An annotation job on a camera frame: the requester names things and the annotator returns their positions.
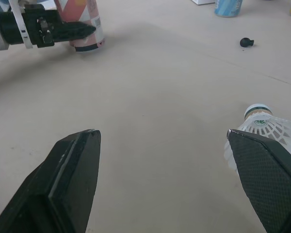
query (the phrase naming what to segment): white box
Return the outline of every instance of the white box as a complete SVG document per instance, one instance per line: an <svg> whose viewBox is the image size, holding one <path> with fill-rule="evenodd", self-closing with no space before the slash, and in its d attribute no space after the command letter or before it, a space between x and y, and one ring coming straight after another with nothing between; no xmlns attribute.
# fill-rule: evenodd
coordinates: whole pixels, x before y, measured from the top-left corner
<svg viewBox="0 0 291 233"><path fill-rule="evenodd" d="M215 3L215 0L192 0L192 1L195 2L197 5Z"/></svg>

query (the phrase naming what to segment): robotic arm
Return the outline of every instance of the robotic arm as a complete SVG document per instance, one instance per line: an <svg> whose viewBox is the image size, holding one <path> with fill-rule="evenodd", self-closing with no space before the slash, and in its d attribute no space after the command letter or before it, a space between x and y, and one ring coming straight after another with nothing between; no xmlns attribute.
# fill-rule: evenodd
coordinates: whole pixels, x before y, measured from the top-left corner
<svg viewBox="0 0 291 233"><path fill-rule="evenodd" d="M57 10L45 10L41 4L20 9L16 0L9 0L11 10L0 12L0 50L9 45L25 44L31 49L54 46L56 42L84 39L96 28L83 22L63 22Z"/></svg>

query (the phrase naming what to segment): beige floor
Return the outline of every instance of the beige floor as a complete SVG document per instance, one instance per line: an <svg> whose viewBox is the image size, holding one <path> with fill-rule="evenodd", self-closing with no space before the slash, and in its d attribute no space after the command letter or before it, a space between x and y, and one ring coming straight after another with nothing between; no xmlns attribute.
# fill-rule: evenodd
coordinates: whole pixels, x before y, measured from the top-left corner
<svg viewBox="0 0 291 233"><path fill-rule="evenodd" d="M98 4L100 51L0 52L0 212L57 140L95 128L87 232L264 233L223 148L252 103L291 120L291 0L245 0L236 18L190 0Z"/></svg>

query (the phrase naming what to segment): white shuttlecock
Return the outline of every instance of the white shuttlecock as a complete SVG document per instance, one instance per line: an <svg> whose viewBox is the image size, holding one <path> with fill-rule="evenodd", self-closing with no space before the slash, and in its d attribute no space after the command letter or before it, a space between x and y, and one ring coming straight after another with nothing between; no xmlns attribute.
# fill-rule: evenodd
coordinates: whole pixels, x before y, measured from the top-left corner
<svg viewBox="0 0 291 233"><path fill-rule="evenodd" d="M244 119L245 122L238 130L276 140L291 154L291 121L273 116L270 108L264 104L251 105L247 108ZM233 151L228 141L225 144L224 157L228 166L237 172Z"/></svg>

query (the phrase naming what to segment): black ball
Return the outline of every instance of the black ball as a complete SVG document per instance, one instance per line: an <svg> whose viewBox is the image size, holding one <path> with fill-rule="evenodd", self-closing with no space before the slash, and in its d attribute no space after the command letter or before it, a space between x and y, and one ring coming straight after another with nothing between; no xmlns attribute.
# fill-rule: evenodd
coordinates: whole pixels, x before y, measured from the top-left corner
<svg viewBox="0 0 291 233"><path fill-rule="evenodd" d="M253 46L254 40L250 40L249 38L243 38L241 39L240 45L244 48L248 46Z"/></svg>

